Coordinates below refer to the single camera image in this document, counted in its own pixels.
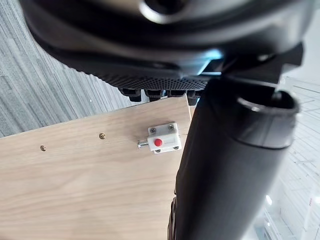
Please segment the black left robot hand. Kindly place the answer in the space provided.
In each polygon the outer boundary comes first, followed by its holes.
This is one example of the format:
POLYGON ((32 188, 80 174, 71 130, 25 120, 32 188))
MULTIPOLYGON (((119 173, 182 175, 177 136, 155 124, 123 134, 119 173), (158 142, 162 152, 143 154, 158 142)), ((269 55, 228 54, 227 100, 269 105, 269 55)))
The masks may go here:
POLYGON ((196 105, 175 181, 171 240, 239 240, 293 142, 312 0, 22 0, 52 57, 139 102, 196 105))

